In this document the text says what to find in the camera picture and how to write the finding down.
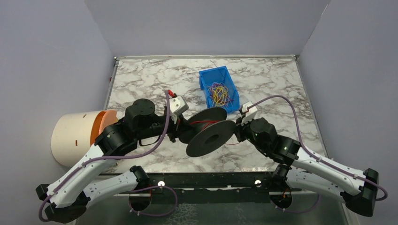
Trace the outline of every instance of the marble surface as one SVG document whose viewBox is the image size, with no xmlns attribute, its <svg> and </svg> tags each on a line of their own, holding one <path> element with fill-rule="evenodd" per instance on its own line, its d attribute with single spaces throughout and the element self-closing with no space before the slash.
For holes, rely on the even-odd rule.
<svg viewBox="0 0 398 225">
<path fill-rule="evenodd" d="M 227 66 L 240 95 L 240 102 L 257 102 L 270 95 L 283 95 L 291 100 L 298 113 L 300 129 L 307 147 L 324 154 L 314 118 L 306 98 L 294 59 L 242 58 L 242 59 L 131 59 L 120 60 L 112 87 L 108 109 L 117 110 L 118 118 L 134 100 L 152 100 L 163 113 L 164 90 L 171 89 L 184 97 L 189 110 L 185 118 L 206 108 L 203 91 L 199 87 L 199 71 Z M 291 108 L 283 99 L 271 99 L 258 106 L 257 118 L 264 117 L 275 125 L 279 134 L 297 139 Z M 228 115 L 235 120 L 238 113 Z M 155 140 L 147 139 L 143 143 Z M 236 143 L 233 136 L 227 143 Z M 139 147 L 128 155 L 150 150 Z M 216 151 L 197 158 L 188 157 L 186 144 L 165 138 L 152 154 L 138 159 L 121 160 L 108 173 L 123 173 L 133 165 L 141 165 L 146 172 L 249 172 L 271 171 L 277 166 L 260 154 L 249 142 L 224 145 Z"/>
</svg>

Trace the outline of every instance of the wall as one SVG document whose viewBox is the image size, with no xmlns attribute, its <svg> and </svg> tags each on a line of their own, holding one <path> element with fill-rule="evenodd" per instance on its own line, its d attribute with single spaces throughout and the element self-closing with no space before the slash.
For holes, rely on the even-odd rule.
<svg viewBox="0 0 398 225">
<path fill-rule="evenodd" d="M 0 2 L 0 224 L 42 224 L 35 188 L 65 173 L 52 130 L 103 107 L 113 61 L 82 0 Z"/>
<path fill-rule="evenodd" d="M 298 60 L 330 156 L 376 169 L 390 193 L 362 225 L 398 223 L 397 11 L 396 0 L 332 0 Z"/>
<path fill-rule="evenodd" d="M 299 54 L 329 0 L 85 0 L 116 56 Z"/>
</svg>

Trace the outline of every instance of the cable spool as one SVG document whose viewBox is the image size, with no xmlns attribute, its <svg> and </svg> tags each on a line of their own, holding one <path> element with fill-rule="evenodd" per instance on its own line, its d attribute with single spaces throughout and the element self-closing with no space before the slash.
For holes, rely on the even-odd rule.
<svg viewBox="0 0 398 225">
<path fill-rule="evenodd" d="M 188 119 L 193 127 L 180 135 L 179 140 L 188 144 L 186 153 L 190 157 L 209 154 L 224 145 L 234 134 L 235 122 L 227 119 L 227 111 L 215 107 L 200 111 Z"/>
</svg>

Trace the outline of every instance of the bundle of wire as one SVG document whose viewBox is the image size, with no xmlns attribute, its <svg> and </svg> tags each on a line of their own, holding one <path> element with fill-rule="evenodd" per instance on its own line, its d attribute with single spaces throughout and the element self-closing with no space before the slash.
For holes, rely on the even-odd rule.
<svg viewBox="0 0 398 225">
<path fill-rule="evenodd" d="M 210 97 L 213 101 L 213 107 L 226 108 L 232 99 L 228 94 L 228 88 L 223 83 L 214 82 L 212 86 L 208 86 Z"/>
</svg>

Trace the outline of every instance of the blue basket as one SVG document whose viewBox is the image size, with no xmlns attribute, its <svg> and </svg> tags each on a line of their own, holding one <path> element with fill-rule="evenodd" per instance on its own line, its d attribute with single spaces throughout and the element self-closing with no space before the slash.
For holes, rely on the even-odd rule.
<svg viewBox="0 0 398 225">
<path fill-rule="evenodd" d="M 214 82 L 223 83 L 228 88 L 228 94 L 232 102 L 229 102 L 227 107 L 225 107 L 227 113 L 238 110 L 240 108 L 239 94 L 226 66 L 199 71 L 200 89 L 205 93 L 207 107 L 213 107 L 213 100 L 210 97 L 207 87 L 212 86 Z"/>
</svg>

